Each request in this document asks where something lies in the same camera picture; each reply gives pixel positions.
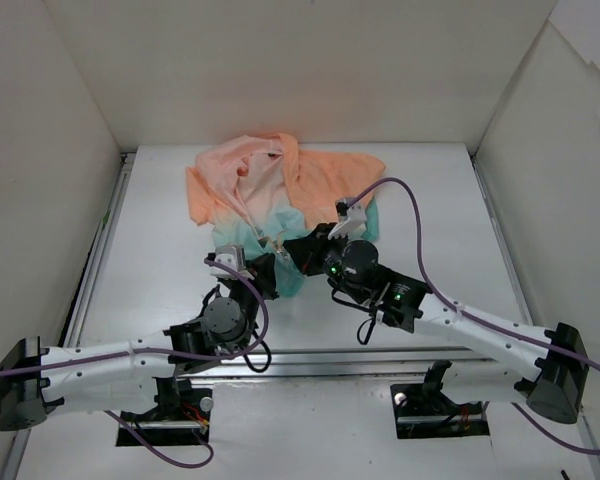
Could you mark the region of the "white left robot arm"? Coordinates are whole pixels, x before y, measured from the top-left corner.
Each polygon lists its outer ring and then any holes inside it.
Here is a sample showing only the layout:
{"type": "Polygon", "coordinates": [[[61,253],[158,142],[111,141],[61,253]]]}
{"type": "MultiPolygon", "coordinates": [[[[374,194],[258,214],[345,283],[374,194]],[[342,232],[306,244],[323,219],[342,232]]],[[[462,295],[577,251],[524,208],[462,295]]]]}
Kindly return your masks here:
{"type": "Polygon", "coordinates": [[[0,432],[32,428],[54,413],[119,410],[165,420],[180,406],[178,376],[262,347],[266,303],[278,297],[274,254],[248,260],[242,247],[228,245],[204,262],[229,292],[209,292],[192,320],[91,347],[20,340],[0,362],[0,432]]]}

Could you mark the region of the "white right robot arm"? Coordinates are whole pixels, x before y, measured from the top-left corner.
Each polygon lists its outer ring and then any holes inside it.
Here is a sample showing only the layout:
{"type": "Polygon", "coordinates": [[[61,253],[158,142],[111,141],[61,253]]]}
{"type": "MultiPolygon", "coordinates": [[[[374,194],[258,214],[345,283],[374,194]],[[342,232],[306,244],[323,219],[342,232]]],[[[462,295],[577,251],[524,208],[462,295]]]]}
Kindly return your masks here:
{"type": "Polygon", "coordinates": [[[519,324],[442,300],[427,283],[380,264],[372,243],[334,237],[331,228],[320,224],[284,248],[303,275],[326,276],[334,302],[373,322],[445,338],[490,358],[515,372],[513,389],[534,413],[576,422],[589,371],[576,328],[519,324]]]}

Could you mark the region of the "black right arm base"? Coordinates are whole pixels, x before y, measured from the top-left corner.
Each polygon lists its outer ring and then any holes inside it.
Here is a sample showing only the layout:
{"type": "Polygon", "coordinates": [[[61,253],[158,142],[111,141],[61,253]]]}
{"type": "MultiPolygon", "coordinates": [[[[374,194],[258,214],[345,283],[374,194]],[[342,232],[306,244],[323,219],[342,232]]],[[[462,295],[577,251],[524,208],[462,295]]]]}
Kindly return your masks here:
{"type": "Polygon", "coordinates": [[[396,436],[400,440],[489,436],[482,402],[456,404],[439,391],[418,384],[390,386],[396,436]]]}

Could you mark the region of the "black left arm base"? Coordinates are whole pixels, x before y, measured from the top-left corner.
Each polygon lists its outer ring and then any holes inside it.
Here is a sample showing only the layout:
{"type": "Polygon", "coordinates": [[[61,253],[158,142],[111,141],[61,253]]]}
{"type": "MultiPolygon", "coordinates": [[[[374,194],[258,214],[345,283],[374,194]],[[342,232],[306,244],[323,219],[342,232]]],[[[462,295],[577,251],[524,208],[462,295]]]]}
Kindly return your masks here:
{"type": "Polygon", "coordinates": [[[158,380],[157,387],[154,407],[141,413],[121,411],[121,419],[154,447],[208,442],[214,407],[211,386],[181,379],[158,380]]]}

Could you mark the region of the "metal zipper slider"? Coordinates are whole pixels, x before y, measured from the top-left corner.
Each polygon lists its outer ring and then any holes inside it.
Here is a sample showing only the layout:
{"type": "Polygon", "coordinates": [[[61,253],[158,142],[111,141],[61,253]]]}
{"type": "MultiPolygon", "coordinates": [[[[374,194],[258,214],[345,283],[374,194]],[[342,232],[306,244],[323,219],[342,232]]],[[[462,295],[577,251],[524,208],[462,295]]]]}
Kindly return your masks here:
{"type": "Polygon", "coordinates": [[[289,259],[290,256],[289,256],[289,253],[287,252],[286,248],[284,247],[284,241],[285,241],[285,231],[281,231],[272,240],[272,246],[278,256],[280,256],[283,259],[289,259]]]}

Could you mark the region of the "orange and teal jacket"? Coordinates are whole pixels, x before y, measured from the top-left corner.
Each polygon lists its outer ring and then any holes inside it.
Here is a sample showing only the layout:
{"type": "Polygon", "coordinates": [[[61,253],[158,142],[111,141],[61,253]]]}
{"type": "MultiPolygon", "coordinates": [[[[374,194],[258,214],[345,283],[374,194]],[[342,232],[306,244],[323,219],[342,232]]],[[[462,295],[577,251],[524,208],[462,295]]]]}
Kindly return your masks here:
{"type": "Polygon", "coordinates": [[[198,154],[185,170],[189,216],[212,227],[215,246],[240,245],[247,259],[275,255],[280,296],[290,298],[304,278],[272,246],[337,221],[337,200],[354,197],[379,180],[386,166],[358,152],[311,150],[286,133],[229,140],[198,154]]]}

